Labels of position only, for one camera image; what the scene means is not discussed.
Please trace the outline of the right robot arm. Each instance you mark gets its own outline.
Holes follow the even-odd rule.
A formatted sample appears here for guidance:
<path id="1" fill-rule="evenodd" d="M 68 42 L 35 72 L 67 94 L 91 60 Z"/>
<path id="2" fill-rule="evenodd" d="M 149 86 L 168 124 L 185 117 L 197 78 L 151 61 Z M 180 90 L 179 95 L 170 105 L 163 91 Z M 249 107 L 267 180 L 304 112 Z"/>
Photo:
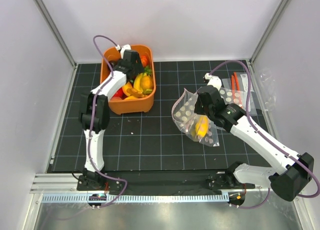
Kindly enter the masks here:
<path id="1" fill-rule="evenodd" d="M 270 167 L 233 164 L 225 176 L 230 188 L 242 183 L 271 188 L 280 198 L 291 202 L 315 178 L 314 158 L 299 154 L 281 144 L 261 128 L 235 103 L 225 104 L 217 88 L 208 85 L 197 91 L 196 114 L 206 115 L 214 124 L 247 143 L 259 153 Z"/>

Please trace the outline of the pink polka dot zip bag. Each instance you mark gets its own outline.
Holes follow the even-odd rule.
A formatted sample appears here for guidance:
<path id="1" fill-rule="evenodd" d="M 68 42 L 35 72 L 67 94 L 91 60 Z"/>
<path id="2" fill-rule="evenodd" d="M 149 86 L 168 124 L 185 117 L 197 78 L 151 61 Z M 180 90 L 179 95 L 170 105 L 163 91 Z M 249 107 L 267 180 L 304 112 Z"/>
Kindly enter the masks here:
<path id="1" fill-rule="evenodd" d="M 207 134 L 201 139 L 196 136 L 195 127 L 200 116 L 194 113 L 197 98 L 198 95 L 196 93 L 184 89 L 182 95 L 173 104 L 171 109 L 172 120 L 179 131 L 192 141 L 209 147 L 218 147 L 220 146 L 218 130 L 216 125 L 208 117 L 209 129 Z"/>

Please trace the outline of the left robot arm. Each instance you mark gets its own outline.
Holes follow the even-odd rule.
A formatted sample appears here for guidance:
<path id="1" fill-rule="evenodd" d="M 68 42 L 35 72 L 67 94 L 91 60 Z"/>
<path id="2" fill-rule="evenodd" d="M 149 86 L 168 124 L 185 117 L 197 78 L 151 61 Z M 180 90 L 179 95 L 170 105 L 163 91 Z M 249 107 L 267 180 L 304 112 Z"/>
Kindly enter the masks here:
<path id="1" fill-rule="evenodd" d="M 80 96 L 79 122 L 86 140 L 86 161 L 78 178 L 77 190 L 102 190 L 108 179 L 105 177 L 103 143 L 105 130 L 110 122 L 109 100 L 128 81 L 142 72 L 143 66 L 137 51 L 125 49 L 112 67 L 106 62 L 110 73 L 95 89 Z"/>

